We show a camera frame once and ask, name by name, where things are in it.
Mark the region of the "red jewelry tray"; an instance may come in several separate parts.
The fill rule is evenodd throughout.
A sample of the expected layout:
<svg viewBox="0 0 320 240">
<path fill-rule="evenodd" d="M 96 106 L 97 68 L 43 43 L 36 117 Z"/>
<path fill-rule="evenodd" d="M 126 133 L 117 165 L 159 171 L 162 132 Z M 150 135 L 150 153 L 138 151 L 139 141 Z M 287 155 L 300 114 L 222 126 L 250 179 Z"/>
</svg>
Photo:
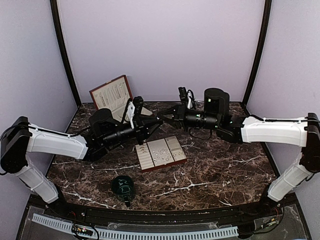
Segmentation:
<svg viewBox="0 0 320 240">
<path fill-rule="evenodd" d="M 143 173 L 187 161 L 187 156 L 176 136 L 137 144 L 135 150 Z"/>
</svg>

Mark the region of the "red jewelry box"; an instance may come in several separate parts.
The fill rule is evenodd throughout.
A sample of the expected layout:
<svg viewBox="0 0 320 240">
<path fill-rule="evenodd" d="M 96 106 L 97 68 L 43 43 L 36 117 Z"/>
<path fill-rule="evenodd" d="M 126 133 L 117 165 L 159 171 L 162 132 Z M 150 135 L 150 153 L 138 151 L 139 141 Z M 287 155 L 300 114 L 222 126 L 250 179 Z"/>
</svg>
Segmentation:
<svg viewBox="0 0 320 240">
<path fill-rule="evenodd" d="M 97 110 L 109 109 L 121 121 L 129 98 L 134 99 L 126 75 L 121 75 L 89 91 Z"/>
</svg>

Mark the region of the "dark green glass mug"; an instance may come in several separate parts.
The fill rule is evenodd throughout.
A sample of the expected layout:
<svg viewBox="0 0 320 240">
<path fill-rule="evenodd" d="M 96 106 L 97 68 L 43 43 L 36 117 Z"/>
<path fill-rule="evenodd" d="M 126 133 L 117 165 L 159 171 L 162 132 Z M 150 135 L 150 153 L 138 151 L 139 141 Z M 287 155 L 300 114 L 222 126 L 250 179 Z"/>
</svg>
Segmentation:
<svg viewBox="0 0 320 240">
<path fill-rule="evenodd" d="M 112 192 L 117 199 L 124 202 L 125 206 L 129 208 L 131 201 L 135 197 L 134 181 L 127 175 L 116 176 L 110 184 Z"/>
</svg>

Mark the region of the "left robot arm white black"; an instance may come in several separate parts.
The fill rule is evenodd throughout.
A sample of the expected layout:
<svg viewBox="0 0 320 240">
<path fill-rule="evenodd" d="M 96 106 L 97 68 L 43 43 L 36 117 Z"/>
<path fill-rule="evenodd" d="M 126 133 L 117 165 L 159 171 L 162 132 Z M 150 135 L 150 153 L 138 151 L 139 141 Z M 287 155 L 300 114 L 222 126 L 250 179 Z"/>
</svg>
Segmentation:
<svg viewBox="0 0 320 240">
<path fill-rule="evenodd" d="M 87 162 L 101 159 L 127 140 L 142 144 L 163 122 L 155 116 L 134 111 L 130 122 L 113 118 L 107 108 L 97 110 L 89 118 L 89 127 L 76 134 L 40 128 L 27 117 L 19 117 L 0 137 L 0 166 L 5 174 L 17 176 L 60 218 L 67 218 L 70 206 L 58 187 L 37 169 L 28 153 L 48 153 Z"/>
</svg>

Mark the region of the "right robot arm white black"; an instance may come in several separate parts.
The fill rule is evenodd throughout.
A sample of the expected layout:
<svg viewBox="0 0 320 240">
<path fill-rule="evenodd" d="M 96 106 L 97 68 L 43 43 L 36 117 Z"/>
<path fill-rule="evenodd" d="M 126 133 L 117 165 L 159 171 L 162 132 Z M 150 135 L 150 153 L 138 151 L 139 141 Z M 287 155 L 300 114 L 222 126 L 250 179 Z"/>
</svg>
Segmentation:
<svg viewBox="0 0 320 240">
<path fill-rule="evenodd" d="M 266 217 L 293 188 L 320 171 L 320 121 L 315 113 L 296 119 L 230 115 L 230 95 L 219 88 L 204 91 L 203 110 L 197 110 L 192 95 L 179 87 L 180 104 L 160 111 L 157 116 L 176 129 L 215 131 L 229 143 L 279 143 L 301 147 L 301 154 L 265 190 L 255 213 Z"/>
</svg>

